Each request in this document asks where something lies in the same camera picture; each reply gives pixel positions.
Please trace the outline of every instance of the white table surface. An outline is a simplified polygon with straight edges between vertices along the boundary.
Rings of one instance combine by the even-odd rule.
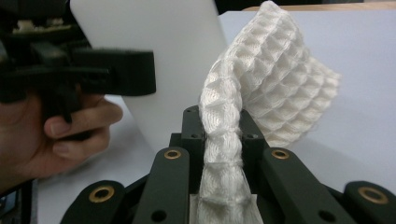
[[[228,42],[254,14],[220,16]],[[313,56],[343,75],[329,110],[291,149],[330,187],[342,191],[349,181],[366,180],[396,193],[396,10],[291,14]],[[38,223],[59,223],[91,183],[128,186],[149,172],[158,149],[143,139],[121,98],[109,99],[124,110],[111,127],[109,149],[74,171],[39,181]]]

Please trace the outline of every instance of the hand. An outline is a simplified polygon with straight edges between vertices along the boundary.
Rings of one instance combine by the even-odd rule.
[[[23,102],[0,104],[0,193],[69,170],[107,148],[109,125],[121,119],[122,110],[103,95],[81,95],[81,103],[71,124],[61,116],[43,120],[33,93]],[[86,131],[91,131],[86,140],[63,140]]]

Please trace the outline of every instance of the brass ring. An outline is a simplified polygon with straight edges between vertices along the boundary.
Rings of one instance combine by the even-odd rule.
[[[167,150],[164,156],[168,160],[174,160],[181,157],[181,152],[175,149],[171,149],[171,150]]]
[[[363,197],[365,200],[369,202],[377,203],[377,204],[389,203],[387,195],[385,195],[383,192],[379,191],[378,189],[374,189],[370,187],[360,187],[358,189],[358,192],[361,195],[361,197]]]
[[[114,195],[114,188],[106,185],[106,186],[100,186],[96,189],[94,189],[91,194],[90,194],[90,201],[92,203],[102,203],[107,200],[109,200],[111,197]]]
[[[290,157],[289,153],[287,151],[281,150],[281,149],[276,149],[271,152],[273,157],[280,159],[280,160],[286,160]]]

